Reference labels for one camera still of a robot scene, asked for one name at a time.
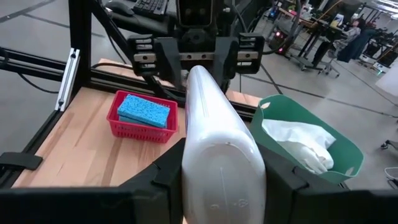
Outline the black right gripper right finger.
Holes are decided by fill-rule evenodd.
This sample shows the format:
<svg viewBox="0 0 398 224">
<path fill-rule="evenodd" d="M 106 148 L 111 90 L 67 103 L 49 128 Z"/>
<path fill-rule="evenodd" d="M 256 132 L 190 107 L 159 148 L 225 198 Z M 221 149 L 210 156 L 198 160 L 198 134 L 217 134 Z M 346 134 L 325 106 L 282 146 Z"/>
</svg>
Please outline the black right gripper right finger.
<svg viewBox="0 0 398 224">
<path fill-rule="evenodd" d="M 264 224 L 398 224 L 398 190 L 350 190 L 264 146 Z"/>
</svg>

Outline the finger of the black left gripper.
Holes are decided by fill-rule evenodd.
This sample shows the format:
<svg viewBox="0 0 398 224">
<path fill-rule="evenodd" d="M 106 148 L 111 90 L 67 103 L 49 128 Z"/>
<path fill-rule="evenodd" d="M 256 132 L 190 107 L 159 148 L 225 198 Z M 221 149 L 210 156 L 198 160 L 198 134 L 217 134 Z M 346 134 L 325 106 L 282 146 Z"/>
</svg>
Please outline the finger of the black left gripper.
<svg viewBox="0 0 398 224">
<path fill-rule="evenodd" d="M 177 40 L 172 37 L 156 39 L 154 52 L 159 78 L 171 83 L 177 89 L 182 89 L 181 56 Z"/>
<path fill-rule="evenodd" d="M 226 92 L 235 76 L 239 52 L 238 39 L 217 37 L 214 51 L 214 79 L 222 92 Z"/>
</svg>

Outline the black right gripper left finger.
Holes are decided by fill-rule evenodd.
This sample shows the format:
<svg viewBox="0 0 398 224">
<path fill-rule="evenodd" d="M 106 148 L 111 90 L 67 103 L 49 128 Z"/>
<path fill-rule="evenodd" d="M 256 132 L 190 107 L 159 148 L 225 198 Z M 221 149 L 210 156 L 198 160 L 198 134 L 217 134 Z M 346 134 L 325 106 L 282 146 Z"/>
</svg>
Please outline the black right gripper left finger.
<svg viewBox="0 0 398 224">
<path fill-rule="evenodd" d="M 182 224 L 184 144 L 118 187 L 0 190 L 0 224 Z"/>
</svg>

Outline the rectangular blue sponge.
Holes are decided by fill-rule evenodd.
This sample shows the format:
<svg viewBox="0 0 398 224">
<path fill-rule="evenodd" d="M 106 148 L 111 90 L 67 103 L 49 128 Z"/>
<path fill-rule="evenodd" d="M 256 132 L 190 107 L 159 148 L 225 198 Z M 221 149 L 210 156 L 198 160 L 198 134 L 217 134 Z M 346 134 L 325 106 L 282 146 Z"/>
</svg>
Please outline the rectangular blue sponge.
<svg viewBox="0 0 398 224">
<path fill-rule="evenodd" d="M 158 128 L 167 127 L 170 108 L 135 95 L 128 95 L 117 109 L 119 116 Z"/>
</svg>

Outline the white cloth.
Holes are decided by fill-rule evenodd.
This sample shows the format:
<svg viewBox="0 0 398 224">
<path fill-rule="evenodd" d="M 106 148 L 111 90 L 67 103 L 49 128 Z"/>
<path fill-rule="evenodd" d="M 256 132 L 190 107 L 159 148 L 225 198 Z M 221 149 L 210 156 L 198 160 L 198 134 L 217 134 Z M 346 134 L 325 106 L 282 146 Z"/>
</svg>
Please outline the white cloth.
<svg viewBox="0 0 398 224">
<path fill-rule="evenodd" d="M 328 148 L 336 141 L 323 127 L 314 124 L 264 119 L 263 130 L 297 162 L 313 174 L 332 169 Z"/>
</svg>

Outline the white spray bottle blue nozzle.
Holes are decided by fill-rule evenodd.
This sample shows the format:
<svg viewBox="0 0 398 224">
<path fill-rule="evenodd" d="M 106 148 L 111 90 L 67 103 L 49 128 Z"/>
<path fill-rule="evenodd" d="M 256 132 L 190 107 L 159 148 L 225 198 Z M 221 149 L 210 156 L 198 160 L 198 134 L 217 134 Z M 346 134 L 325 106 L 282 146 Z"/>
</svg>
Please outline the white spray bottle blue nozzle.
<svg viewBox="0 0 398 224">
<path fill-rule="evenodd" d="M 266 168 L 247 126 L 211 74 L 197 65 L 187 80 L 182 159 L 188 224 L 263 224 Z"/>
</svg>

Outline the black desk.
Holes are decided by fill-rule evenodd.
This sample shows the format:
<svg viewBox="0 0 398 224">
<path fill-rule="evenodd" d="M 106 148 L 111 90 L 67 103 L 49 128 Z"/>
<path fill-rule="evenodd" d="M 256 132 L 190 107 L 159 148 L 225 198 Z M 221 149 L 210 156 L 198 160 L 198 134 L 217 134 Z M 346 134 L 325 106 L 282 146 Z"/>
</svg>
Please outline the black desk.
<svg viewBox="0 0 398 224">
<path fill-rule="evenodd" d="M 132 8 L 137 0 L 109 0 L 109 1 L 119 1 Z M 154 19 L 149 19 L 134 13 L 132 17 L 126 17 L 113 12 L 105 10 L 112 18 L 113 22 L 124 30 L 129 30 L 138 34 L 152 34 L 161 37 L 168 37 L 174 34 L 175 25 L 177 23 L 176 18 L 165 18 L 163 21 L 156 21 Z"/>
</svg>

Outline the black keyboard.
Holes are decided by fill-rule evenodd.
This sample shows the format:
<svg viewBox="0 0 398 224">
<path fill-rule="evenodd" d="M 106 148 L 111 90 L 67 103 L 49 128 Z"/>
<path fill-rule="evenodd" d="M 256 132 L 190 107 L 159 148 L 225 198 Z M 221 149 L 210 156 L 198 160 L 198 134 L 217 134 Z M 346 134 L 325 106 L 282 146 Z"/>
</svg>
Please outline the black keyboard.
<svg viewBox="0 0 398 224">
<path fill-rule="evenodd" d="M 156 21 L 177 16 L 174 0 L 137 0 L 131 9 L 137 15 Z"/>
</svg>

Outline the teal plastic bin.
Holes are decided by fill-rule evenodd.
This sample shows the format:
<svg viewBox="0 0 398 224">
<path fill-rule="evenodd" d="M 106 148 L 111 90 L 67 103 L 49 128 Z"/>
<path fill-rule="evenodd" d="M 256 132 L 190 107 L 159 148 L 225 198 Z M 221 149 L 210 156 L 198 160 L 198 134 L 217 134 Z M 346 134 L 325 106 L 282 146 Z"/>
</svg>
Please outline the teal plastic bin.
<svg viewBox="0 0 398 224">
<path fill-rule="evenodd" d="M 361 150 L 348 138 L 293 99 L 285 95 L 273 95 L 261 99 L 257 104 L 249 130 L 257 143 L 288 159 L 296 166 L 304 168 L 263 130 L 262 121 L 264 119 L 314 124 L 323 127 L 335 137 L 336 141 L 328 148 L 334 166 L 325 173 L 317 174 L 325 180 L 339 184 L 359 173 L 364 161 Z"/>
</svg>

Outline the black computer mouse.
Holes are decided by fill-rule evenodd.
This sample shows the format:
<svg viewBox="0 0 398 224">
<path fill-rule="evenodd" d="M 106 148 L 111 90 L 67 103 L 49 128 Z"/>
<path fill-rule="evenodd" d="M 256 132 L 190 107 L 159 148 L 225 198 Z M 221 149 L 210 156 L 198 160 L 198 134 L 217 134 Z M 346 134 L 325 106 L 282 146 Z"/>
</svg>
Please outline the black computer mouse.
<svg viewBox="0 0 398 224">
<path fill-rule="evenodd" d="M 108 11 L 113 12 L 115 14 L 119 14 L 126 17 L 132 17 L 134 15 L 131 8 L 129 8 L 127 5 L 119 1 L 109 1 L 104 6 Z"/>
</svg>

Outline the red plastic basket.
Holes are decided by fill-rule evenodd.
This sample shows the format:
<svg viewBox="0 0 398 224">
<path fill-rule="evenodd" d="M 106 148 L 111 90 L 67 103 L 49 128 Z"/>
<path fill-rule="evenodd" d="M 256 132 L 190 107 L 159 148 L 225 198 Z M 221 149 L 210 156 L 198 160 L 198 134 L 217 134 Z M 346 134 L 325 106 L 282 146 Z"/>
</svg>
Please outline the red plastic basket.
<svg viewBox="0 0 398 224">
<path fill-rule="evenodd" d="M 170 113 L 167 118 L 167 127 L 158 128 L 134 119 L 119 116 L 117 109 L 128 95 L 135 95 L 170 108 Z M 175 101 L 118 90 L 109 109 L 107 120 L 112 133 L 116 137 L 165 143 L 178 131 L 178 104 Z"/>
</svg>

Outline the black table clamp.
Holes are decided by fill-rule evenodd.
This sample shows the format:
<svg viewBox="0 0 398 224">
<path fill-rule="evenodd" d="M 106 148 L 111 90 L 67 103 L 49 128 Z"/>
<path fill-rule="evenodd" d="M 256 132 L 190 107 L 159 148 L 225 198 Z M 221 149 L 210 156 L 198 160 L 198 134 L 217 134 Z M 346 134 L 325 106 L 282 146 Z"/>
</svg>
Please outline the black table clamp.
<svg viewBox="0 0 398 224">
<path fill-rule="evenodd" d="M 4 152 L 0 155 L 0 167 L 36 170 L 43 158 L 21 152 Z"/>
</svg>

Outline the person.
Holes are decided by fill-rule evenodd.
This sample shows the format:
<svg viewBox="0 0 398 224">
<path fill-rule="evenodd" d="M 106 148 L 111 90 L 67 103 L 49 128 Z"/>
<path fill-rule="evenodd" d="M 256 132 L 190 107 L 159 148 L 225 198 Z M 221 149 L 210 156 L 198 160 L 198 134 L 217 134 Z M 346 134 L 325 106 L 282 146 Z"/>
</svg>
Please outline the person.
<svg viewBox="0 0 398 224">
<path fill-rule="evenodd" d="M 363 18 L 356 20 L 356 28 L 360 28 L 359 35 L 353 39 L 337 56 L 337 60 L 348 63 L 350 60 L 357 60 L 362 54 L 365 45 L 371 37 L 377 33 L 373 26 L 368 26 Z"/>
</svg>

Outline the black aluminium rig frame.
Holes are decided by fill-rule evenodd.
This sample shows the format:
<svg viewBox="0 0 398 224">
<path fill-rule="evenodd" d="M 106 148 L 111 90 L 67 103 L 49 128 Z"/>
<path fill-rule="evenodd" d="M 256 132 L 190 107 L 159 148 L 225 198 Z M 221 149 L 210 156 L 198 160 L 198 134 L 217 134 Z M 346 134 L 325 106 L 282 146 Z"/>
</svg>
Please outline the black aluminium rig frame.
<svg viewBox="0 0 398 224">
<path fill-rule="evenodd" d="M 123 53 L 127 57 L 127 39 L 120 33 L 118 26 L 113 22 L 112 18 L 104 9 L 104 6 L 97 0 L 69 0 L 69 12 L 70 14 L 76 11 L 77 18 L 70 18 L 70 37 L 71 37 L 71 46 L 72 48 L 77 48 L 80 50 L 80 61 L 78 64 L 78 70 L 76 74 L 76 78 L 73 84 L 73 100 L 72 103 L 77 103 L 75 100 L 83 100 L 82 102 L 88 102 L 88 100 L 84 100 L 83 94 L 85 93 L 83 90 L 90 87 L 100 87 L 100 81 L 104 84 L 103 89 L 101 90 L 111 90 L 111 85 L 107 85 L 104 82 L 113 82 L 115 84 L 121 85 L 131 85 L 128 90 L 133 90 L 132 88 L 142 88 L 143 90 L 152 91 L 152 95 L 148 96 L 156 96 L 161 99 L 175 101 L 178 106 L 185 106 L 186 103 L 186 94 L 187 94 L 187 82 L 186 86 L 184 84 L 185 81 L 182 81 L 183 88 L 177 89 L 171 83 L 167 81 L 161 80 L 157 75 L 150 76 L 142 76 L 134 71 L 135 75 L 140 75 L 143 78 L 141 80 L 135 80 L 133 78 L 120 76 L 114 73 L 106 73 L 102 70 L 97 70 L 95 67 L 91 66 L 91 37 L 89 37 L 89 33 L 91 32 L 91 14 L 99 20 L 101 25 L 104 27 L 107 34 L 112 37 L 119 46 L 119 48 L 123 51 Z M 206 28 L 191 28 L 191 29 L 204 29 L 208 31 L 211 35 L 218 36 L 219 29 L 215 25 L 208 26 Z M 184 34 L 186 31 L 190 30 L 189 28 L 179 28 L 177 26 L 176 34 L 177 37 L 180 34 Z M 56 148 L 57 142 L 55 140 L 61 140 L 61 133 L 56 133 L 52 131 L 55 135 L 55 139 L 45 140 L 45 146 L 49 146 L 49 149 L 46 151 L 42 146 L 37 148 L 37 152 L 43 152 L 43 161 L 39 165 L 36 170 L 27 170 L 20 168 L 10 168 L 10 170 L 5 169 L 4 175 L 10 175 L 9 177 L 0 175 L 0 186 L 4 184 L 3 188 L 11 188 L 12 186 L 16 186 L 17 188 L 31 186 L 33 181 L 37 179 L 39 173 L 43 173 L 45 176 L 45 180 L 50 180 L 50 173 L 44 171 L 50 171 L 50 168 L 54 168 L 55 165 L 48 167 L 45 169 L 44 165 L 50 165 L 50 160 L 48 156 L 51 156 L 51 152 L 58 149 Z"/>
</svg>

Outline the white frame bracket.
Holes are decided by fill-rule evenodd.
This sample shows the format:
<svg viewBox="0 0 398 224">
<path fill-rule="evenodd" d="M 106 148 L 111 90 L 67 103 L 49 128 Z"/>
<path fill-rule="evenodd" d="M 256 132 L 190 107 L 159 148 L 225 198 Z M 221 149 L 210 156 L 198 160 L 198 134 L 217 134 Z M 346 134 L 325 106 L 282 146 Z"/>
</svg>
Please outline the white frame bracket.
<svg viewBox="0 0 398 224">
<path fill-rule="evenodd" d="M 80 50 L 71 48 L 69 53 L 69 58 L 67 60 L 64 69 L 59 93 L 57 96 L 55 110 L 65 111 L 65 109 L 68 107 L 70 103 L 70 98 L 73 90 L 73 84 L 75 81 L 76 73 L 78 70 L 79 61 L 80 61 Z"/>
</svg>

